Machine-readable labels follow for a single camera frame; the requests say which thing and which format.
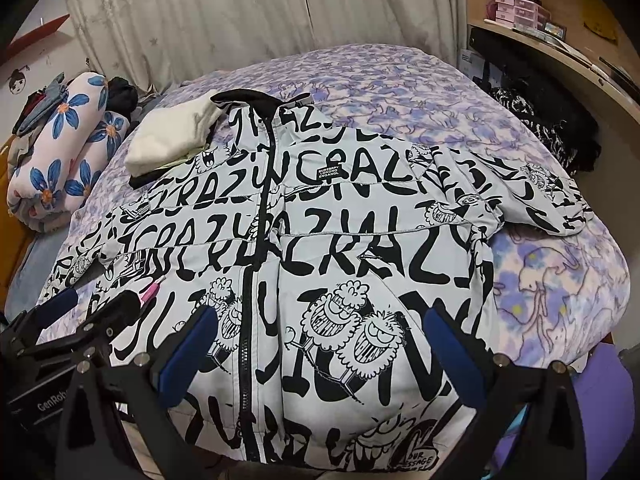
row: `stacked pink boxes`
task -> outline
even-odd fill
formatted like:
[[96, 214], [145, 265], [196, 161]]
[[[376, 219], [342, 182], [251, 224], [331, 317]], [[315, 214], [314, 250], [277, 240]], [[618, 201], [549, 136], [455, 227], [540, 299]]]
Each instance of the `stacked pink boxes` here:
[[551, 13], [536, 2], [530, 0], [495, 0], [497, 9], [495, 21], [505, 27], [513, 27], [514, 23], [544, 30], [545, 23]]

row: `blue gripper pad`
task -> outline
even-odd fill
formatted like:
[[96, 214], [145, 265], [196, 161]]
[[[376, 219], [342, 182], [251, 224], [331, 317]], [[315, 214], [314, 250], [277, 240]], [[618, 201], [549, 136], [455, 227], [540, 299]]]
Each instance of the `blue gripper pad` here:
[[218, 335], [218, 315], [210, 306], [201, 306], [180, 329], [187, 330], [164, 367], [158, 373], [158, 399], [164, 408], [180, 404]]
[[78, 304], [78, 293], [71, 287], [65, 288], [50, 300], [36, 307], [34, 318], [38, 329], [44, 330], [59, 320]]
[[458, 339], [466, 335], [459, 328], [456, 331], [450, 326], [435, 308], [427, 309], [424, 314], [422, 330], [460, 402], [470, 408], [481, 409], [486, 402], [486, 384], [480, 368]]

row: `floral pillow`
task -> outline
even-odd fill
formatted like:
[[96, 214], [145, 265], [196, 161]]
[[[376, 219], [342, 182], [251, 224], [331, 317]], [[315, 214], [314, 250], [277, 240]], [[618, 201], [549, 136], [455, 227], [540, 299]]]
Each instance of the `floral pillow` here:
[[49, 230], [48, 217], [63, 212], [63, 187], [72, 161], [104, 115], [108, 82], [85, 72], [68, 85], [67, 97], [54, 108], [34, 142], [31, 156], [16, 169], [8, 186], [11, 212], [37, 231]]
[[116, 112], [105, 112], [80, 150], [65, 182], [65, 210], [76, 211], [84, 206], [89, 193], [120, 147], [129, 121]]

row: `jacket label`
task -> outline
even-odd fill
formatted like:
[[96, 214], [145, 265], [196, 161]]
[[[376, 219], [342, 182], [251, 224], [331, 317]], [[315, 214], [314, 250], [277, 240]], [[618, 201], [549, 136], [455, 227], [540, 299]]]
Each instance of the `jacket label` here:
[[320, 168], [316, 173], [316, 180], [329, 180], [340, 176], [342, 173], [342, 165], [335, 164], [334, 166], [327, 166], [326, 168]]

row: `black zipper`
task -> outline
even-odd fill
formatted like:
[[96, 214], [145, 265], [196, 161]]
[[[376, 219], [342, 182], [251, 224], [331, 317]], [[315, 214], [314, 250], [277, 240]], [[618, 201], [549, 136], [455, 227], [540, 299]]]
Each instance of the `black zipper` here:
[[276, 139], [273, 133], [271, 121], [265, 120], [269, 138], [269, 151], [267, 156], [267, 168], [262, 181], [260, 192], [260, 205], [258, 206], [258, 230], [255, 239], [254, 262], [244, 269], [242, 276], [242, 321], [240, 323], [238, 364], [239, 364], [239, 386], [240, 386], [240, 431], [242, 442], [244, 443], [244, 453], [247, 460], [260, 462], [260, 452], [255, 440], [254, 415], [251, 410], [252, 405], [252, 369], [251, 369], [251, 334], [254, 308], [252, 301], [252, 290], [254, 283], [254, 273], [258, 272], [260, 266], [267, 258], [268, 245], [264, 240], [267, 224], [267, 206], [269, 203], [269, 192], [276, 154]]

